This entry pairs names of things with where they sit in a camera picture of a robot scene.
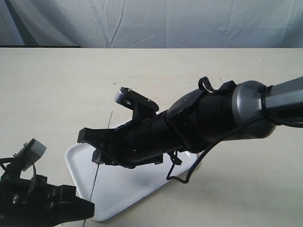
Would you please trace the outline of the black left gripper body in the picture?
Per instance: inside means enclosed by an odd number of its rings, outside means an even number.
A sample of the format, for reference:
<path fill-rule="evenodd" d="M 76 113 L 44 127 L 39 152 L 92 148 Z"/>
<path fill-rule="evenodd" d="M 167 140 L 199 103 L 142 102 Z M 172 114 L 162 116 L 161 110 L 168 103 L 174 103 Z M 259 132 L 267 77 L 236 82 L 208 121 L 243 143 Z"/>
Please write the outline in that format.
<path fill-rule="evenodd" d="M 47 177 L 20 177 L 20 164 L 8 164 L 0 178 L 2 227 L 54 227 L 77 221 L 75 187 L 52 185 Z"/>

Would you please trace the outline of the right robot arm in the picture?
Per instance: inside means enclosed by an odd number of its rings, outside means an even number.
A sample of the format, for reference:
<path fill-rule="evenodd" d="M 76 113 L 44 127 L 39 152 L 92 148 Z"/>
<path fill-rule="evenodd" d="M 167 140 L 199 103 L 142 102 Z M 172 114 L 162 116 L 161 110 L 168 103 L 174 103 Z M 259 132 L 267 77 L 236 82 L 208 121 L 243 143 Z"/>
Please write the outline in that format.
<path fill-rule="evenodd" d="M 199 153 L 223 140 L 268 137 L 282 121 L 303 121 L 303 79 L 274 86 L 257 81 L 228 81 L 212 88 L 207 77 L 168 110 L 127 87 L 116 103 L 133 112 L 131 120 L 112 129 L 83 128 L 78 143 L 95 148 L 92 162 L 134 168 L 161 164 L 164 154 Z"/>

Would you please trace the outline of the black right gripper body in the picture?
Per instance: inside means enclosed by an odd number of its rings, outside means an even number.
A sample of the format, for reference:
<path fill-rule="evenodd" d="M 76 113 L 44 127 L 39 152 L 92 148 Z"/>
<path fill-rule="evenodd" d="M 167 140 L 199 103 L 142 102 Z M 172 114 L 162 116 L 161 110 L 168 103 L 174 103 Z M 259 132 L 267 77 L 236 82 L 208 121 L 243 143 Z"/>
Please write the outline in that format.
<path fill-rule="evenodd" d="M 111 165 L 134 168 L 163 162 L 163 155 L 180 150 L 180 141 L 165 120 L 166 111 L 140 122 L 114 128 L 118 133 L 108 149 L 97 149 L 111 158 Z"/>

